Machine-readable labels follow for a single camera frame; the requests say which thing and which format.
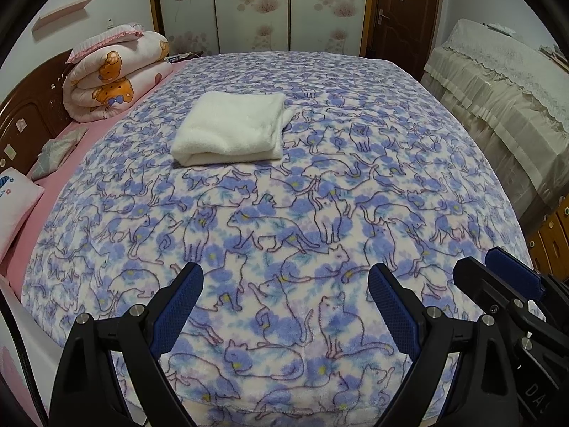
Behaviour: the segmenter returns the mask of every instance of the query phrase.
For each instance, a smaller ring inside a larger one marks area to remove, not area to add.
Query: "floral wardrobe door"
[[[160,0],[170,54],[219,54],[214,0]]]
[[[215,0],[222,53],[288,50],[288,0]]]
[[[171,52],[359,55],[366,0],[160,0]]]
[[[291,0],[290,49],[358,56],[365,0]]]

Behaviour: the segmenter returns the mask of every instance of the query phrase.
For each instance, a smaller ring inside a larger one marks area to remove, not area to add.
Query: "pillow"
[[[0,262],[42,194],[41,186],[14,168],[0,174]]]
[[[97,51],[99,48],[114,45],[121,41],[131,41],[140,38],[144,32],[144,27],[140,24],[123,24],[113,27],[106,32],[95,35],[79,45],[75,45],[66,64],[77,64],[88,54]]]

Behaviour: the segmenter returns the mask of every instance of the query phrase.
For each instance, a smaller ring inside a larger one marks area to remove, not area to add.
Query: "white wall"
[[[456,22],[463,17],[514,29],[519,34],[519,40],[532,48],[555,44],[553,37],[524,0],[446,0],[443,1],[443,13],[445,5],[445,19],[442,14],[435,46],[446,41]]]
[[[150,0],[93,0],[84,10],[67,15],[32,33],[39,15],[76,0],[49,0],[22,32],[0,68],[0,102],[29,72],[42,62],[73,48],[77,43],[106,31],[107,20],[114,25],[138,22],[153,30]]]

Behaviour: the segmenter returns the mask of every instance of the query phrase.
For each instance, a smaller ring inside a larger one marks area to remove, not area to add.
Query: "small object on bedside table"
[[[181,62],[181,61],[188,61],[190,59],[194,59],[194,58],[199,58],[201,57],[201,55],[204,54],[203,51],[198,51],[197,53],[182,53],[182,54],[176,54],[174,56],[170,56],[168,57],[166,60],[168,62]]]

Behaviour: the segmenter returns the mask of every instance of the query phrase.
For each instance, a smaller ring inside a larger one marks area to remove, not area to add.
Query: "wooden cabinet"
[[[527,248],[534,268],[553,273],[564,281],[569,278],[569,197],[543,222],[537,232],[528,236]]]
[[[527,238],[527,249],[530,253],[534,268],[540,273],[551,273],[551,266],[539,231]]]

